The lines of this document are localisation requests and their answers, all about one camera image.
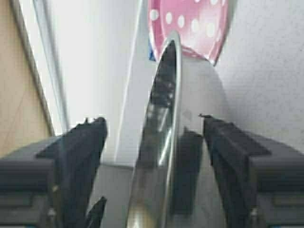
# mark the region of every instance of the blue object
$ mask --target blue object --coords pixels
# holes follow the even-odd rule
[[[154,56],[154,53],[153,53],[153,49],[152,49],[152,46],[151,46],[151,42],[150,42],[150,39],[149,39],[149,44],[148,44],[148,54],[149,54],[149,60],[151,61],[155,61],[156,62],[156,59],[155,59],[155,56]]]

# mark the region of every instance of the textured wall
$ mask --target textured wall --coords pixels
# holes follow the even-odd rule
[[[0,1],[0,157],[49,136],[9,0]]]
[[[304,1],[238,0],[216,66],[241,128],[304,152]]]

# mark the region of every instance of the paper plate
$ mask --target paper plate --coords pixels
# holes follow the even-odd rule
[[[228,0],[149,0],[149,38],[157,61],[171,31],[180,35],[183,54],[215,63],[227,27]]]

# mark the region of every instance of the pink polka dot plate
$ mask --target pink polka dot plate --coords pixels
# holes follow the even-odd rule
[[[171,31],[180,35],[183,54],[215,64],[227,27],[228,0],[149,0],[149,38],[157,61]]]

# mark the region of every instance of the white wall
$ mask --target white wall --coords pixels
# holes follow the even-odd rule
[[[147,0],[139,1],[138,25],[131,69],[116,149],[116,163],[133,166],[138,153],[142,127],[156,63],[148,60]]]
[[[304,152],[304,1],[238,0],[216,66],[243,129]]]
[[[115,156],[137,0],[49,0],[71,127],[104,116],[103,159]]]

